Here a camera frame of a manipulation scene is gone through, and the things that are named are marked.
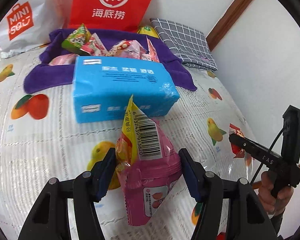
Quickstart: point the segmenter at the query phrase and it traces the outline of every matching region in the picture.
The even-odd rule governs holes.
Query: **folded cloth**
[[[49,66],[49,62],[57,56],[69,54],[70,52],[61,47],[61,43],[74,29],[58,29],[50,33],[51,43],[40,55],[41,64],[26,76],[24,90],[32,94],[47,88],[72,84],[74,65]],[[145,49],[148,48],[147,37],[155,47],[160,62],[176,86],[190,91],[196,91],[191,74],[183,67],[181,60],[171,53],[169,48],[160,40],[148,35],[102,29],[89,29],[91,33],[97,33],[103,45],[110,50],[113,45],[122,40],[137,40]]]
[[[160,39],[174,55],[182,59],[183,65],[218,70],[203,32],[163,19],[151,18],[150,21]]]

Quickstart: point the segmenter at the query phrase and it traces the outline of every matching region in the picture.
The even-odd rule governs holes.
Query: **plaid cloth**
[[[174,55],[182,59],[183,65],[211,71],[218,70],[202,32],[158,18],[151,18],[150,21],[160,39]]]

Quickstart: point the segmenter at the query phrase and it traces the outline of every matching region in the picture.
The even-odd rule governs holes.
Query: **white wall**
[[[256,140],[269,147],[282,128],[287,107],[300,108],[300,28],[277,0],[254,0],[212,54],[218,78]],[[281,145],[282,137],[274,151],[280,153]],[[299,225],[300,185],[285,212],[281,233],[292,235]]]
[[[234,0],[152,0],[143,22],[149,18],[176,21],[206,35],[213,29]]]

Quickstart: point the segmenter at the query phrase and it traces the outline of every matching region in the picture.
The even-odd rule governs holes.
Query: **tissue pack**
[[[128,101],[147,116],[166,115],[179,99],[161,63],[119,57],[77,57],[74,109],[78,123],[124,118]]]

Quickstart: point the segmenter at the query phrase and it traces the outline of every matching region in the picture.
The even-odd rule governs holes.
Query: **purple cloth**
[[[74,29],[58,29],[50,33],[51,43],[40,55],[41,64],[37,65],[25,78],[24,90],[32,94],[47,88],[72,84],[74,64],[49,66],[52,59],[57,56],[69,54],[70,52],[61,47],[61,43]],[[122,40],[137,40],[145,49],[148,48],[146,35],[101,29],[89,29],[91,33],[97,33],[103,45],[110,50],[113,45]],[[169,48],[160,40],[147,36],[155,47],[160,62],[176,86],[196,91],[191,74],[182,66],[181,59],[177,58]]]

